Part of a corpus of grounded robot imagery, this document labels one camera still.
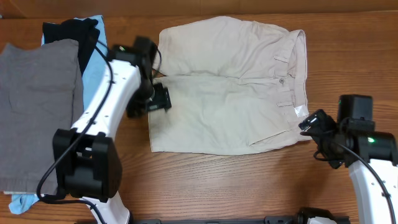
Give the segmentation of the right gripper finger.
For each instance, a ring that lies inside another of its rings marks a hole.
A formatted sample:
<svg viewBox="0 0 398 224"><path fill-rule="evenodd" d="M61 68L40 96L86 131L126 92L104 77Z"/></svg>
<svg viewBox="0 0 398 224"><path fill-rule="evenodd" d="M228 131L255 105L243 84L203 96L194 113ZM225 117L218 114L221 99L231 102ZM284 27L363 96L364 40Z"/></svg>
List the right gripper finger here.
<svg viewBox="0 0 398 224"><path fill-rule="evenodd" d="M317 121L315 119L306 119L299 125L301 134L316 134L317 133Z"/></svg>
<svg viewBox="0 0 398 224"><path fill-rule="evenodd" d="M304 124L327 124L331 118L322 110L316 110L303 120Z"/></svg>

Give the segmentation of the beige shorts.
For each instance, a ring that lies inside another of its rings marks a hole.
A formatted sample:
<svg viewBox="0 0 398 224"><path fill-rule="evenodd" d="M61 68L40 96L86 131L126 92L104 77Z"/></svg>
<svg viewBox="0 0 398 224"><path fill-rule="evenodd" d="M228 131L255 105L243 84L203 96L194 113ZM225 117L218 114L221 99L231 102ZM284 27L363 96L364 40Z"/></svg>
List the beige shorts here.
<svg viewBox="0 0 398 224"><path fill-rule="evenodd" d="M172 106L149 114L153 152L257 154L305 140L303 30L219 16L162 30L159 50Z"/></svg>

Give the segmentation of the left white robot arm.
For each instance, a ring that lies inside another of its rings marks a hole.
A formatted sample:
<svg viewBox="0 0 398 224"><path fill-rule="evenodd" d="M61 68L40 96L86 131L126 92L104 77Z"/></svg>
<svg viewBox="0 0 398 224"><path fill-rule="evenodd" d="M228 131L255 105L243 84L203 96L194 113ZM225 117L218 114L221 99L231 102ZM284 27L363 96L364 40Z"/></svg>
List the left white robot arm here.
<svg viewBox="0 0 398 224"><path fill-rule="evenodd" d="M45 203L85 204L97 223L133 223L132 213L119 194L123 167L114 138L123 115L139 118L172 107L169 91L154 83L156 44L136 37L131 47L114 45L101 57L106 70L94 98L69 130L53 136L54 164L40 180L36 194ZM43 197L41 190L50 173L57 176L57 198Z"/></svg>

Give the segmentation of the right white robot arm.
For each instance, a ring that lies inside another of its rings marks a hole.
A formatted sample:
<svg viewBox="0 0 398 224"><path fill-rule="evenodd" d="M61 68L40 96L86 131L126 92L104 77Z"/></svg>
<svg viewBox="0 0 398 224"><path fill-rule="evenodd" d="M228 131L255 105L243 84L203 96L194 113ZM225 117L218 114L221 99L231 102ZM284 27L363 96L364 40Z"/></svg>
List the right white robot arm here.
<svg viewBox="0 0 398 224"><path fill-rule="evenodd" d="M360 223L397 223L397 141L375 127L373 99L364 95L341 95L336 119L316 110L299 124L322 161L348 168Z"/></svg>

